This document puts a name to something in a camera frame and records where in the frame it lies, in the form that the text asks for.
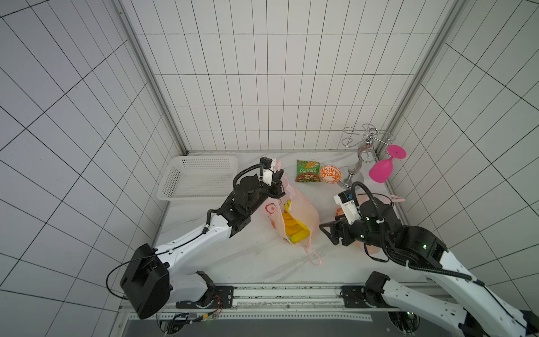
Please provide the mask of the pink plastic bag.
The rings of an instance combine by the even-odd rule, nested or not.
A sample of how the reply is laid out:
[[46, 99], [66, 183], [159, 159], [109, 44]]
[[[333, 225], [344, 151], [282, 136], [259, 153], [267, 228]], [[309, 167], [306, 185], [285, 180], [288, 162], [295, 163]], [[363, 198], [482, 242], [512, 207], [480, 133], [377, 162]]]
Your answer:
[[362, 242], [378, 248], [404, 248], [405, 228], [391, 204], [376, 197], [358, 204], [351, 192], [341, 192], [334, 201], [342, 213], [331, 225], [329, 237], [333, 244]]
[[313, 265], [322, 264], [319, 254], [312, 245], [313, 237], [321, 224], [319, 213], [286, 176], [281, 178], [285, 195], [280, 199], [268, 198], [263, 204], [265, 215], [272, 227], [288, 244], [302, 247]]

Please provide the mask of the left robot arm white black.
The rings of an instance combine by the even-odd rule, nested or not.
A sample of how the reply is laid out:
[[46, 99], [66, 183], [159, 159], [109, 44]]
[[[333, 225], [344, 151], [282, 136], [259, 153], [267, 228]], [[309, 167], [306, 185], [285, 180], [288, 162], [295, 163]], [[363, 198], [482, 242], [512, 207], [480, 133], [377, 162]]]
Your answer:
[[121, 298], [131, 304], [138, 318], [145, 320], [169, 303], [209, 306], [216, 295], [213, 280], [202, 271], [183, 275], [182, 266], [242, 231], [267, 199], [282, 198], [286, 194], [283, 175], [275, 160], [262, 157], [233, 178], [232, 191], [218, 209], [207, 211], [205, 224], [168, 244], [138, 247], [131, 260], [122, 263], [125, 272], [119, 281]]

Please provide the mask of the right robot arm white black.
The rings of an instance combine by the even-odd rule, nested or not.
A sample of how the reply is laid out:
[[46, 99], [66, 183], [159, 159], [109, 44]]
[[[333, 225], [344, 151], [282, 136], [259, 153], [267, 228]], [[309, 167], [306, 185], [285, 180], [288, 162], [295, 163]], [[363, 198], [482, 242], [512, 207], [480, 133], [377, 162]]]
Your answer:
[[392, 204], [384, 204], [363, 183], [353, 183], [334, 197], [342, 214], [320, 225], [335, 245], [361, 242], [378, 247], [392, 262], [421, 272], [454, 300], [417, 292], [381, 272], [372, 272], [351, 301], [371, 308], [398, 308], [424, 318], [455, 336], [537, 336], [538, 316], [519, 310], [495, 295], [431, 231], [401, 223]]

